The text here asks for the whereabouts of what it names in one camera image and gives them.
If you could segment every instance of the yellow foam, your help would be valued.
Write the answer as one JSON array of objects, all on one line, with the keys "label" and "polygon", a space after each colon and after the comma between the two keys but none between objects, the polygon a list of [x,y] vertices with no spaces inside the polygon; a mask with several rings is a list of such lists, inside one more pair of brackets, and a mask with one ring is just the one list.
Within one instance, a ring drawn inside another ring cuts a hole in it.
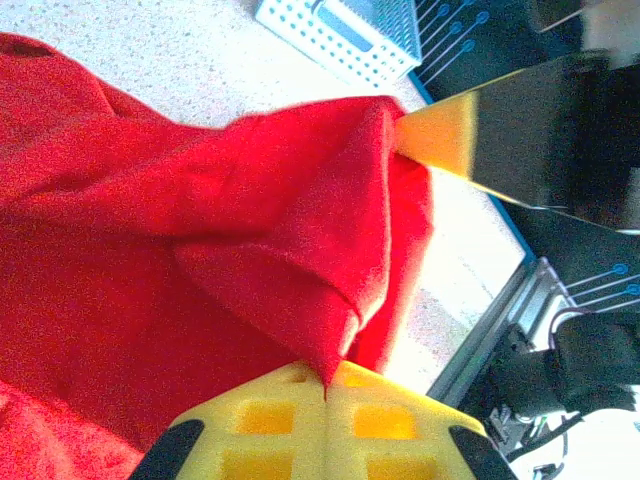
[{"label": "yellow foam", "polygon": [[424,166],[471,178],[476,109],[477,92],[472,90],[401,117],[396,151]]},{"label": "yellow foam", "polygon": [[205,428],[179,479],[473,479],[448,428],[479,422],[343,362],[327,392],[302,363],[178,417]]}]

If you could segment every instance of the yellow gripper pad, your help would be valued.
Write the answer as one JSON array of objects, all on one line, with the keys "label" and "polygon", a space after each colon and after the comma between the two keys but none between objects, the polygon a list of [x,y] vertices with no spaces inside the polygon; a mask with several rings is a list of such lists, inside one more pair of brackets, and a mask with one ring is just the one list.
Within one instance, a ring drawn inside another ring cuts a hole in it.
[{"label": "yellow gripper pad", "polygon": [[165,449],[155,455],[165,465],[146,472],[183,480],[476,478],[452,429],[487,440],[477,420],[349,362],[325,399],[318,376],[298,362],[180,415],[156,446],[181,458],[167,467],[175,455]]}]

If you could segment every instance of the red fabric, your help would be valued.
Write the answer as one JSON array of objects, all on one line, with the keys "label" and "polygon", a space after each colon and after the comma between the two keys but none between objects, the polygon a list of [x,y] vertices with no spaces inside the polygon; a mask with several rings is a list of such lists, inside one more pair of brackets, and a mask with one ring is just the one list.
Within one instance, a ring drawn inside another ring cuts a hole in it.
[{"label": "red fabric", "polygon": [[121,478],[179,413],[297,358],[382,371],[431,233],[401,114],[178,125],[0,35],[0,477]]}]

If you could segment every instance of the speckled table surface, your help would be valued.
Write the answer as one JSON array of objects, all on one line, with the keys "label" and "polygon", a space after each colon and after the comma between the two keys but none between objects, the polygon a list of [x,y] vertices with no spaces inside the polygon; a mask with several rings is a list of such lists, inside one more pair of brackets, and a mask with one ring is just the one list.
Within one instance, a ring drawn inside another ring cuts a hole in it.
[{"label": "speckled table surface", "polygon": [[[361,95],[253,20],[257,0],[5,0],[0,30],[43,40],[171,119]],[[381,93],[424,105],[404,79]],[[487,196],[435,172],[435,234],[389,376],[424,392],[523,257]]]}]

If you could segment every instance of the black cable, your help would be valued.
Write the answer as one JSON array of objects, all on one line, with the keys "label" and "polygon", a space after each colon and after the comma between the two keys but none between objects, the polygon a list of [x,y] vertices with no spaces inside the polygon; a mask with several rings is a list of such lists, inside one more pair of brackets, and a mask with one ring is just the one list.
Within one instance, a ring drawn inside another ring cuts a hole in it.
[{"label": "black cable", "polygon": [[519,448],[517,450],[514,450],[513,452],[506,455],[507,461],[511,463],[514,460],[520,458],[521,456],[526,455],[527,453],[533,452],[534,450],[537,450],[538,448],[546,445],[550,441],[558,438],[560,435],[566,434],[567,430],[577,425],[581,421],[582,421],[582,415],[577,414],[576,416],[567,420],[566,423],[563,423],[562,425],[560,425],[555,430],[552,430],[546,435],[542,435],[541,437],[536,438],[535,440],[529,442],[526,446]]},{"label": "black cable", "polygon": [[[567,417],[565,417],[564,415],[561,415],[560,418],[562,421],[562,425],[564,425],[567,422]],[[558,465],[553,472],[544,476],[542,480],[553,480],[554,478],[558,478],[558,476],[562,473],[562,470],[564,470],[564,461],[565,461],[565,458],[567,458],[568,453],[569,453],[569,435],[565,431],[562,433],[562,460],[560,461],[560,465]]]},{"label": "black cable", "polygon": [[558,478],[558,476],[562,473],[562,470],[564,470],[564,462],[560,463],[560,465],[558,465],[558,467],[549,475],[545,475],[544,477],[542,477],[542,480],[553,480],[554,478]]}]

